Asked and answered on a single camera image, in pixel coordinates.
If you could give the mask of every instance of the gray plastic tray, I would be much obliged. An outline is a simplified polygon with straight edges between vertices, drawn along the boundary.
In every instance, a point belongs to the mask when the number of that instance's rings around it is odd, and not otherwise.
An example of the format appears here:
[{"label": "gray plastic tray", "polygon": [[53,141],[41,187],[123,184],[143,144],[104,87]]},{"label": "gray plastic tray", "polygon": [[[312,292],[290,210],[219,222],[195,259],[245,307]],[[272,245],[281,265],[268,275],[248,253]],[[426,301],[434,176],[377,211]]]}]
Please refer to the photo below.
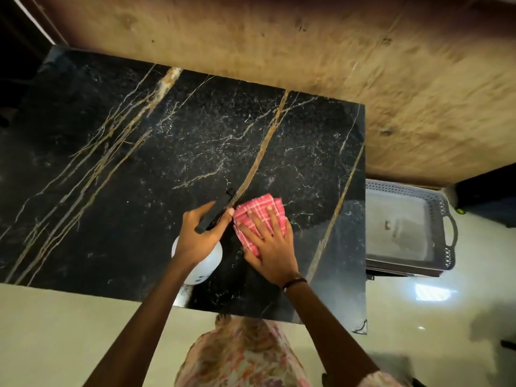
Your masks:
[{"label": "gray plastic tray", "polygon": [[[446,244],[445,217],[454,231],[451,245]],[[391,265],[393,271],[419,268],[421,274],[433,275],[427,270],[455,266],[457,239],[448,201],[439,192],[366,180],[366,253],[371,264]]]}]

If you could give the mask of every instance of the floor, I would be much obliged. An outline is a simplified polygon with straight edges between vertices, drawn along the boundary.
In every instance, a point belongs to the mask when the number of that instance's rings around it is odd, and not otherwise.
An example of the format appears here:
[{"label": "floor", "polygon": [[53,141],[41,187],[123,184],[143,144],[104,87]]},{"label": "floor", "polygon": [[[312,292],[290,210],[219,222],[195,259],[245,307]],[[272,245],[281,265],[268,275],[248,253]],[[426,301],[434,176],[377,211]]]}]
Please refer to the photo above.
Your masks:
[{"label": "floor", "polygon": [[[367,282],[368,335],[354,337],[368,352],[408,364],[428,387],[514,386],[516,351],[502,349],[499,340],[516,333],[516,229],[472,214],[455,218],[455,269],[438,279]],[[0,385],[81,385],[137,307],[1,284]],[[172,385],[190,345],[214,319],[174,308],[145,385]],[[320,385],[323,367],[306,329],[284,329],[311,382]]]}]

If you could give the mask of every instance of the floral dress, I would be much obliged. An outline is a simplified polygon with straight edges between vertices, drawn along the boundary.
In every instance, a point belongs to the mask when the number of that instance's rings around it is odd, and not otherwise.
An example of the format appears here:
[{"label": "floral dress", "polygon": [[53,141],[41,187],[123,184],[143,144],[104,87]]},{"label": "floral dress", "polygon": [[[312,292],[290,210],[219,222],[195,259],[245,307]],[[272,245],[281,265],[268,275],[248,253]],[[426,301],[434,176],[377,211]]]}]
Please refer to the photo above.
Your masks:
[{"label": "floral dress", "polygon": [[[200,336],[188,351],[176,386],[310,386],[275,322],[219,315],[215,325],[215,330]],[[360,387],[381,386],[400,385],[379,371],[360,383]]]}]

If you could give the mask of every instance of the folded cloth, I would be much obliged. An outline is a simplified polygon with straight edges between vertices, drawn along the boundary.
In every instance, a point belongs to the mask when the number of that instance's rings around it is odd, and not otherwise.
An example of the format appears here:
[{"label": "folded cloth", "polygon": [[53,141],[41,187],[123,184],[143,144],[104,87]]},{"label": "folded cloth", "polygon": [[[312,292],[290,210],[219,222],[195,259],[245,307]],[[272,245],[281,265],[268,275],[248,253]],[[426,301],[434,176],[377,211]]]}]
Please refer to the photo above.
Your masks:
[{"label": "folded cloth", "polygon": [[278,218],[278,222],[280,223],[281,232],[283,233],[283,236],[285,236],[286,217],[285,209],[283,208],[283,202],[281,202],[281,198],[273,198],[273,196],[270,194],[263,195],[259,198],[255,198],[254,200],[245,202],[244,204],[237,206],[235,208],[235,214],[233,215],[233,228],[235,228],[236,236],[238,236],[238,239],[240,239],[242,245],[248,247],[251,250],[251,252],[256,256],[259,255],[258,248],[255,246],[253,242],[251,242],[251,240],[249,240],[246,237],[246,235],[242,233],[242,231],[240,231],[236,227],[236,223],[246,225],[253,233],[261,237],[258,230],[256,229],[255,224],[247,215],[247,211],[250,210],[255,215],[257,215],[260,220],[264,222],[265,227],[267,227],[268,231],[271,234],[273,234],[274,231],[270,224],[269,213],[267,212],[268,206],[273,207],[274,212],[276,213],[276,217]]}]

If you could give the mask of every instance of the bracelet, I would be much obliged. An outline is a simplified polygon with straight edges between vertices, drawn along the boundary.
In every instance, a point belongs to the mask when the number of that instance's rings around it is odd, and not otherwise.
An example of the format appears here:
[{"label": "bracelet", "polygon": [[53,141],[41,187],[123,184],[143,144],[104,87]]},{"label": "bracelet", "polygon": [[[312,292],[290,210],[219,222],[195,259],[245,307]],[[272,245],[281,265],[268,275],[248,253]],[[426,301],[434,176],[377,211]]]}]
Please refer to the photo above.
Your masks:
[{"label": "bracelet", "polygon": [[297,282],[307,282],[307,281],[303,277],[294,278],[294,279],[288,281],[287,284],[285,284],[283,286],[283,292],[287,292],[288,287],[293,285],[293,284],[295,284],[295,283],[297,283]]}]

